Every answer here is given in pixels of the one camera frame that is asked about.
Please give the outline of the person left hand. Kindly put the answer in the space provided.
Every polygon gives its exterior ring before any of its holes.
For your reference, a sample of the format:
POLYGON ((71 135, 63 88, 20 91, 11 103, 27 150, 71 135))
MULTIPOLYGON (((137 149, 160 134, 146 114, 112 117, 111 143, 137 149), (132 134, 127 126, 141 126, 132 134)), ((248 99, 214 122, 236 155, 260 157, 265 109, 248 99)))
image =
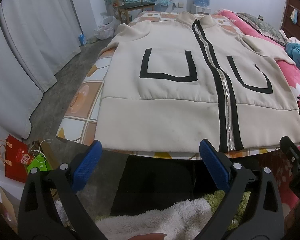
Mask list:
POLYGON ((149 233, 146 235, 133 236, 128 240, 164 240, 166 236, 164 233, 149 233))

